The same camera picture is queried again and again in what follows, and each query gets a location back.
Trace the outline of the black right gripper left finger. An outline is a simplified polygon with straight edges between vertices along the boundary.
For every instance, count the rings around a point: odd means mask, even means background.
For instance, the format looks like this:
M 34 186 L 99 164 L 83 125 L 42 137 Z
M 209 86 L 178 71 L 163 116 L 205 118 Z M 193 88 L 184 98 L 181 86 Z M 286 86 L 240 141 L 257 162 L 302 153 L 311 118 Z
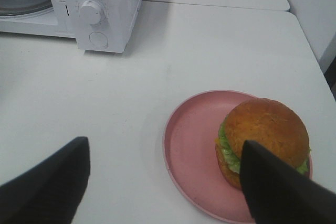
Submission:
M 72 223 L 90 176 L 87 137 L 1 185 L 1 223 Z

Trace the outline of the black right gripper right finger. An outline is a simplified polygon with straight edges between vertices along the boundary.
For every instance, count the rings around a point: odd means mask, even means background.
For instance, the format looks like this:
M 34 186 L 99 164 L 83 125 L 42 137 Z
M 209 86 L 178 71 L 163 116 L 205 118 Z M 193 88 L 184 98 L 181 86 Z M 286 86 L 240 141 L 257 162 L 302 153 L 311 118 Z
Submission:
M 245 141 L 240 183 L 256 223 L 335 223 L 335 193 L 256 141 Z

